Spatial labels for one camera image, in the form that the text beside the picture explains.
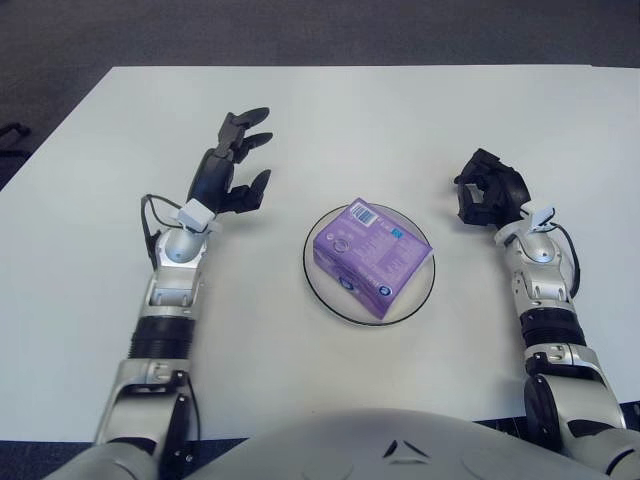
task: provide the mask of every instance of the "gray carpet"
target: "gray carpet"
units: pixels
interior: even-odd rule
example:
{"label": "gray carpet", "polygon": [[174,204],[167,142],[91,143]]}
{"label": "gray carpet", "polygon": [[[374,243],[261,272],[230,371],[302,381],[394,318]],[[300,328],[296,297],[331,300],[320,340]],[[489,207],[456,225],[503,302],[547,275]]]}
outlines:
{"label": "gray carpet", "polygon": [[[35,150],[114,65],[640,67],[640,5],[638,0],[0,0],[0,62],[0,125],[30,126],[32,135],[12,147]],[[2,139],[0,148],[14,140]],[[21,164],[0,160],[0,188]],[[628,410],[637,426],[640,408]],[[522,419],[485,423],[509,433],[522,430]],[[207,442],[203,458],[233,445]],[[0,442],[0,478],[40,478],[84,448]]]}

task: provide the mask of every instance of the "white plate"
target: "white plate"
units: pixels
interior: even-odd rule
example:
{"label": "white plate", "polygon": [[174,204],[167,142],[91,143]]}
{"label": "white plate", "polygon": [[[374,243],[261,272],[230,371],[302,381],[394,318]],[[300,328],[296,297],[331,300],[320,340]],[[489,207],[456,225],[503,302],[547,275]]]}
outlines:
{"label": "white plate", "polygon": [[[429,243],[422,230],[400,212],[384,205],[372,205],[416,238]],[[318,299],[333,313],[350,322],[361,325],[381,326],[401,322],[409,318],[424,305],[433,289],[436,276],[436,262],[433,254],[414,272],[382,319],[369,312],[353,295],[342,288],[334,278],[314,262],[313,239],[325,226],[340,215],[346,207],[347,205],[338,207],[324,215],[307,235],[307,240],[304,243],[303,267],[311,289]]]}

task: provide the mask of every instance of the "purple cardboard box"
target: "purple cardboard box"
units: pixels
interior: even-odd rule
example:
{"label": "purple cardboard box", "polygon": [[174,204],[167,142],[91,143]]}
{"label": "purple cardboard box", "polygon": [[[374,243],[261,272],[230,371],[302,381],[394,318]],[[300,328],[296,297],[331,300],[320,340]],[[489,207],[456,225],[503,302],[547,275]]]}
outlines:
{"label": "purple cardboard box", "polygon": [[361,198],[313,240],[316,264],[378,318],[431,251]]}

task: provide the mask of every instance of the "barcode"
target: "barcode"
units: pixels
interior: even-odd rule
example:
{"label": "barcode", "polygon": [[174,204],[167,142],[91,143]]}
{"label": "barcode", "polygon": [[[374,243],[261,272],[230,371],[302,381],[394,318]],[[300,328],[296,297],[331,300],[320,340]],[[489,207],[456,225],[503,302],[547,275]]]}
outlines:
{"label": "barcode", "polygon": [[356,217],[356,219],[358,219],[360,223],[366,225],[367,227],[375,222],[376,218],[378,218],[378,215],[373,213],[361,203],[356,203],[353,207],[351,207],[351,214]]}

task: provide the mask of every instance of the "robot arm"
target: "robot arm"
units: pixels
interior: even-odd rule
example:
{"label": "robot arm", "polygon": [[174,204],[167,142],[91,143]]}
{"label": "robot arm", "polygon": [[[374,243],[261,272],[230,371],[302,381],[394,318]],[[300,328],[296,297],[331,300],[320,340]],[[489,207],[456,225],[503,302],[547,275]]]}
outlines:
{"label": "robot arm", "polygon": [[549,235],[562,229],[551,222],[555,209],[536,207],[520,174],[482,149],[455,183],[462,221],[496,225],[496,244],[505,248],[526,344],[529,378],[524,397],[530,436],[612,478],[637,480],[640,433],[626,429],[618,401],[578,323],[573,297],[579,265],[567,236],[574,254],[573,285],[567,286],[561,274],[567,255]]}
{"label": "robot arm", "polygon": [[[143,231],[154,271],[129,355],[120,363],[95,446],[50,479],[179,478],[185,462],[191,460],[185,447],[191,406],[197,415],[197,404],[189,377],[189,350],[200,318],[207,241],[218,214],[260,207],[269,170],[250,186],[229,189],[234,164],[271,139],[271,133],[244,138],[245,131],[268,114],[267,108],[238,116],[227,114],[218,134],[219,145],[205,153],[183,207],[156,195],[143,197]],[[177,209],[175,224],[160,220],[154,199]],[[148,203],[156,219],[167,227],[163,232],[150,234]]]}

